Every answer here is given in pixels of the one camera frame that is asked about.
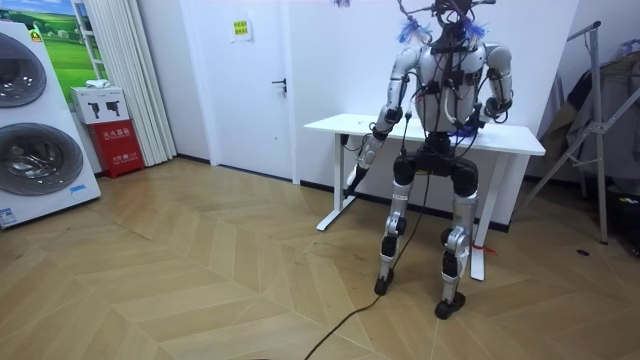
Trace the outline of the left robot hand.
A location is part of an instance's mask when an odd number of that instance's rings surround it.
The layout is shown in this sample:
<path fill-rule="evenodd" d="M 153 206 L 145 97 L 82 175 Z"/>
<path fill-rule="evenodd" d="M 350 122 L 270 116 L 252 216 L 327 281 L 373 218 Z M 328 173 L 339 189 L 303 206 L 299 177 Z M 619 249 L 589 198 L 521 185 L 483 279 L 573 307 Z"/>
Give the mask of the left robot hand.
<path fill-rule="evenodd" d="M 348 198 L 355 193 L 356 188 L 360 182 L 365 178 L 369 169 L 363 168 L 359 164 L 356 164 L 352 171 L 347 176 L 346 188 L 343 191 L 343 197 Z"/>

